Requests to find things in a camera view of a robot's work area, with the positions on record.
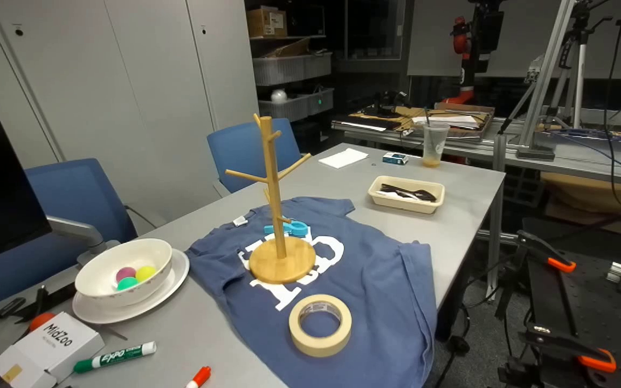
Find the beige masking tape roll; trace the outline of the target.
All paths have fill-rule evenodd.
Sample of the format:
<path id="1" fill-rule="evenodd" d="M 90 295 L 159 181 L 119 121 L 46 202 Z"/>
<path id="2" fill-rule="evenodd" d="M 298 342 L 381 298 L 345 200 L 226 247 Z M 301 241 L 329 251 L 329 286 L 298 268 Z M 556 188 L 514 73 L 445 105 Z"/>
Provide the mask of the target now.
<path id="1" fill-rule="evenodd" d="M 339 325 L 327 337 L 313 337 L 301 328 L 301 318 L 313 313 L 329 313 Z M 354 317 L 346 308 L 346 303 L 329 294 L 314 294 L 300 299 L 287 320 L 291 342 L 298 351 L 310 356 L 310 358 L 332 358 L 341 354 L 349 338 L 354 328 Z"/>

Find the beige rectangular tray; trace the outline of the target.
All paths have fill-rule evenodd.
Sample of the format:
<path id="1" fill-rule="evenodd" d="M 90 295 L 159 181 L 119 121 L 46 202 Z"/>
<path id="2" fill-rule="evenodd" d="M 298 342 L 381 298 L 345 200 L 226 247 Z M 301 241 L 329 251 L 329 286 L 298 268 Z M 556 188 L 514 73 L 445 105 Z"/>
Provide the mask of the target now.
<path id="1" fill-rule="evenodd" d="M 445 199 L 445 188 L 438 181 L 380 174 L 369 185 L 369 195 L 381 207 L 435 214 Z"/>

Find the wooden mug tree stand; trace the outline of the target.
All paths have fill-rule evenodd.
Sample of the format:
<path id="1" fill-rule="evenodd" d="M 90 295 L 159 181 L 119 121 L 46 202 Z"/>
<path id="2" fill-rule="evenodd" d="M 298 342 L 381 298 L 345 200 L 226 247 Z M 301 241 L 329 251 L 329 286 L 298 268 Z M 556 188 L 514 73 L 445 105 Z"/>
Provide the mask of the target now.
<path id="1" fill-rule="evenodd" d="M 300 168 L 304 162 L 310 159 L 307 152 L 301 152 L 291 166 L 285 171 L 278 171 L 276 159 L 276 140 L 280 138 L 280 132 L 271 125 L 269 116 L 255 116 L 255 122 L 260 134 L 260 148 L 263 148 L 263 162 L 265 162 L 265 174 L 256 177 L 242 171 L 226 168 L 226 174 L 259 181 L 267 188 L 267 204 L 273 227 L 273 236 L 269 241 L 263 241 L 255 247 L 255 251 L 247 258 L 247 268 L 251 275 L 260 283 L 271 285 L 285 285 L 304 277 L 313 264 L 314 264 L 314 250 L 307 241 L 301 236 L 287 236 L 281 222 L 281 200 L 280 200 L 280 181 L 291 174 L 295 168 Z"/>

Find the clear plastic cup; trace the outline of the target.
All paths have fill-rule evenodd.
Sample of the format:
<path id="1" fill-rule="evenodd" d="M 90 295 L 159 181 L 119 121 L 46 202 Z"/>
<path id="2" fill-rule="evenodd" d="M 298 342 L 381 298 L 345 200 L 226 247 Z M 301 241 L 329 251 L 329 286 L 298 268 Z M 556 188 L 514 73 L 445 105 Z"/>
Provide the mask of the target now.
<path id="1" fill-rule="evenodd" d="M 426 125 L 422 130 L 422 163 L 435 168 L 442 162 L 448 126 L 445 125 Z"/>

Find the orange black clamp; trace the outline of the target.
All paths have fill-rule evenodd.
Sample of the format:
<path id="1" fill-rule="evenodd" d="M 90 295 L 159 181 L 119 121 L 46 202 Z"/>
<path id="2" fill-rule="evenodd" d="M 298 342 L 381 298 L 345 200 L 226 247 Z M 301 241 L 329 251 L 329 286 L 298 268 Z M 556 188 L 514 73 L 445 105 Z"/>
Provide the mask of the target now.
<path id="1" fill-rule="evenodd" d="M 569 354 L 577 365 L 582 365 L 589 371 L 596 371 L 596 373 L 608 373 L 612 374 L 618 365 L 617 358 L 603 348 L 603 347 L 589 347 L 582 341 L 563 334 L 557 329 L 549 329 L 537 323 L 529 323 L 524 331 L 522 338 L 529 345 L 537 347 L 553 347 L 557 351 Z"/>
<path id="2" fill-rule="evenodd" d="M 545 258 L 542 262 L 561 273 L 574 273 L 575 272 L 575 262 L 565 258 L 553 246 L 549 246 L 545 239 L 528 233 L 528 230 L 520 230 L 520 239 L 526 243 L 526 246 L 535 246 L 539 247 Z"/>

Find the white bowl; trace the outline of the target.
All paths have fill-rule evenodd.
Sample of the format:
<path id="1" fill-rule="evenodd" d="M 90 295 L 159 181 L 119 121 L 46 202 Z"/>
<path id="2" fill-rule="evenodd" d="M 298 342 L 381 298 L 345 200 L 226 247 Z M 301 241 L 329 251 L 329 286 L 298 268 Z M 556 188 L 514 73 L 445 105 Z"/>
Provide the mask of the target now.
<path id="1" fill-rule="evenodd" d="M 163 239 L 131 239 L 103 250 L 76 275 L 76 291 L 90 299 L 137 302 L 150 295 L 172 268 Z"/>

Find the blue printed t-shirt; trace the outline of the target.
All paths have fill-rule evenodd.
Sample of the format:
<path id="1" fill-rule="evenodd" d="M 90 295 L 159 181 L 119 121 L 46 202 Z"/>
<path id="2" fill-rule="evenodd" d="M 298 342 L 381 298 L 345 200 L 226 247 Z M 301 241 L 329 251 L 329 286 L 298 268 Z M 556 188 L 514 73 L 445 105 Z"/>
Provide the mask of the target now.
<path id="1" fill-rule="evenodd" d="M 187 247 L 191 277 L 237 337 L 288 388 L 421 388 L 438 317 L 430 247 L 356 222 L 346 199 L 298 195 L 281 212 L 307 227 L 314 247 L 314 268 L 298 283 L 265 285 L 247 272 L 251 250 L 271 236 L 265 207 Z M 354 318 L 346 347 L 325 360 L 304 356 L 288 334 L 292 303 L 314 294 L 339 298 Z"/>

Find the small blue box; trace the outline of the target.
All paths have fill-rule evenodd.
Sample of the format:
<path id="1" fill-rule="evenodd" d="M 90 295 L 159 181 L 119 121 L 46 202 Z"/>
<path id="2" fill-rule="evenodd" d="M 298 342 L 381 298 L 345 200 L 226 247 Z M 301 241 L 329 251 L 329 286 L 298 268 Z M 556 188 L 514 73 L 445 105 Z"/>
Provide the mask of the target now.
<path id="1" fill-rule="evenodd" d="M 405 156 L 401 156 L 401 152 L 383 152 L 381 162 L 383 163 L 395 163 L 395 166 L 405 166 L 407 163 Z"/>

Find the orange black clamp upper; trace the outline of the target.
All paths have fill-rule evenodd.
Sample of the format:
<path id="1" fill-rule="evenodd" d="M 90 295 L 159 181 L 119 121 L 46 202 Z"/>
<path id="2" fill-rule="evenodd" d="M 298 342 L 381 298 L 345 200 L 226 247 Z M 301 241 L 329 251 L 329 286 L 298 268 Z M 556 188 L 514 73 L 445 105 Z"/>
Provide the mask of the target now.
<path id="1" fill-rule="evenodd" d="M 520 239 L 526 243 L 526 246 L 535 246 L 539 247 L 545 258 L 542 262 L 561 273 L 574 273 L 575 272 L 575 262 L 565 258 L 553 246 L 549 246 L 545 239 L 528 233 L 528 230 L 520 230 Z"/>

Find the white cardboard box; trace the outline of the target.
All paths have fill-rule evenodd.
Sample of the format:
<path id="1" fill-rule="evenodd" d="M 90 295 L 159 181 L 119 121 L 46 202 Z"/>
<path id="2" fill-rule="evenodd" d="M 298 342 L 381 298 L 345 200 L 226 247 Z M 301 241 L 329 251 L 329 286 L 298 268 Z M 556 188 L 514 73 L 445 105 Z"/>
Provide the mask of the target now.
<path id="1" fill-rule="evenodd" d="M 96 329 L 58 313 L 0 354 L 0 380 L 10 388 L 53 388 L 101 347 Z"/>

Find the turquoise plastic clamp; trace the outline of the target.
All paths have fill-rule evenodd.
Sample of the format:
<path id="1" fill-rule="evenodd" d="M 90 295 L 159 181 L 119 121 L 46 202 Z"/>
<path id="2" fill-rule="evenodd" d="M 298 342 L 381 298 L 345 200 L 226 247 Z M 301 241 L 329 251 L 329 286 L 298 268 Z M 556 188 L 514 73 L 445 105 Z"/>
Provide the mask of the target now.
<path id="1" fill-rule="evenodd" d="M 288 235 L 288 236 L 305 236 L 310 227 L 305 222 L 300 222 L 300 219 L 291 219 L 291 222 L 281 222 L 281 230 Z M 263 233 L 265 235 L 273 235 L 273 227 L 267 223 L 263 227 Z"/>

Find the green dry-erase marker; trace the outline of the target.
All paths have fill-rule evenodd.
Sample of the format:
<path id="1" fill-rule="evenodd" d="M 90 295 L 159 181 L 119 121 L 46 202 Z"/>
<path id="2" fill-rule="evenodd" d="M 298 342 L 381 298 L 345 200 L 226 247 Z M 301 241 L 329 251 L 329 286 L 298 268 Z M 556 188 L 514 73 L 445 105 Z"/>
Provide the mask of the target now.
<path id="1" fill-rule="evenodd" d="M 147 358 L 153 356 L 157 351 L 157 342 L 141 342 L 141 345 L 134 345 L 126 348 L 113 348 L 94 358 L 86 358 L 72 365 L 71 373 L 81 374 L 94 369 L 103 369 L 103 366 L 112 366 L 112 365 L 120 365 L 126 360 L 137 360 L 137 358 Z"/>

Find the blue office chair far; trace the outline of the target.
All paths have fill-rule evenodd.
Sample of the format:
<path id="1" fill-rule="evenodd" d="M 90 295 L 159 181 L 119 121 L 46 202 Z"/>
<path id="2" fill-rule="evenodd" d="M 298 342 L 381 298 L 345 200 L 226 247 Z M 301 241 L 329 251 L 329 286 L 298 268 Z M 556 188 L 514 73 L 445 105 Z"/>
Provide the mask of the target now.
<path id="1" fill-rule="evenodd" d="M 292 126 L 287 119 L 273 119 L 271 126 L 280 134 L 276 140 L 278 168 L 287 168 L 301 157 Z M 230 177 L 228 171 L 247 174 L 265 174 L 260 132 L 255 122 L 239 122 L 226 130 L 217 130 L 207 135 L 207 145 L 214 157 L 217 181 L 237 191 L 247 185 L 247 178 Z"/>

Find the white paper sheet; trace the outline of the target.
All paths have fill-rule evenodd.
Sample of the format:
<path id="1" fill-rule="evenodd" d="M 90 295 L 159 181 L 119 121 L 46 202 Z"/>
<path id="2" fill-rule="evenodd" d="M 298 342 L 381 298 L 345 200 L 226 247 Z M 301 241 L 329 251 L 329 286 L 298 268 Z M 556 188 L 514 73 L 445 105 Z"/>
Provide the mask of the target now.
<path id="1" fill-rule="evenodd" d="M 366 152 L 364 150 L 358 150 L 358 148 L 345 148 L 345 150 L 339 150 L 339 152 L 332 152 L 327 157 L 321 157 L 318 162 L 329 166 L 329 168 L 345 168 L 349 163 L 356 163 L 359 159 L 364 159 Z"/>

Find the blue office chair near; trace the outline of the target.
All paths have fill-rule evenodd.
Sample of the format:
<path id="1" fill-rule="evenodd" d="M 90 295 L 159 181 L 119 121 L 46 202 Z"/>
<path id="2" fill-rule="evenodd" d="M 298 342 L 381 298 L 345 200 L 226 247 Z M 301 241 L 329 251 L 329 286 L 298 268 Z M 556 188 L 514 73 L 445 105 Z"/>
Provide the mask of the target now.
<path id="1" fill-rule="evenodd" d="M 108 241 L 129 241 L 136 227 L 94 157 L 24 171 L 49 230 L 0 251 L 0 299 L 71 268 Z"/>

